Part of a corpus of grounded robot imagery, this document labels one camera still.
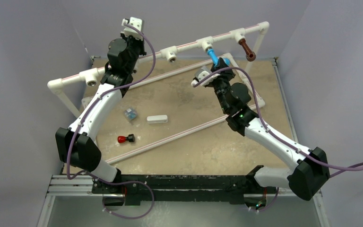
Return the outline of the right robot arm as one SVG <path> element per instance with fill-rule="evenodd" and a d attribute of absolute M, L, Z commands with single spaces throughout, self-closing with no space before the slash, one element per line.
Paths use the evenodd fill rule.
<path fill-rule="evenodd" d="M 228 116 L 229 127 L 271 151 L 289 168 L 287 171 L 265 166 L 255 168 L 246 180 L 247 188 L 251 192 L 259 192 L 264 187 L 287 188 L 299 198 L 311 200 L 330 178 L 329 169 L 322 165 L 328 161 L 326 152 L 294 142 L 261 119 L 260 111 L 247 106 L 251 100 L 247 86 L 230 84 L 235 76 L 233 69 L 228 61 L 219 58 L 210 69 L 218 76 L 208 85 L 214 89 L 223 113 Z"/>

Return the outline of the blue faucet with chrome knob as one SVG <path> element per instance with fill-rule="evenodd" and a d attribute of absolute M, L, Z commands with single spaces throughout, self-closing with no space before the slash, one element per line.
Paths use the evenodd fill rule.
<path fill-rule="evenodd" d="M 215 66 L 219 66 L 219 65 L 220 65 L 220 63 L 219 63 L 219 59 L 220 59 L 220 57 L 217 57 L 217 56 L 216 56 L 216 54 L 215 54 L 215 52 L 214 52 L 214 50 L 213 50 L 213 48 L 212 48 L 212 47 L 207 48 L 207 49 L 206 49 L 206 53 L 207 53 L 207 55 L 211 58 L 211 60 L 212 60 L 212 62 L 213 62 L 213 64 L 214 64 Z M 229 60 L 228 58 L 224 58 L 224 57 L 222 57 L 222 59 L 223 59 L 224 63 L 225 63 L 227 66 L 230 66 L 230 60 Z"/>

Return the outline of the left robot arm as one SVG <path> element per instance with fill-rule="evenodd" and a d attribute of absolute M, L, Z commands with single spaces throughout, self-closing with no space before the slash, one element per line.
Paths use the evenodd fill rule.
<path fill-rule="evenodd" d="M 102 158 L 95 139 L 114 106 L 128 91 L 139 56 L 145 55 L 144 41 L 121 35 L 109 43 L 108 62 L 93 100 L 67 128 L 55 133 L 59 159 L 104 181 L 109 193 L 121 190 L 120 171 Z"/>

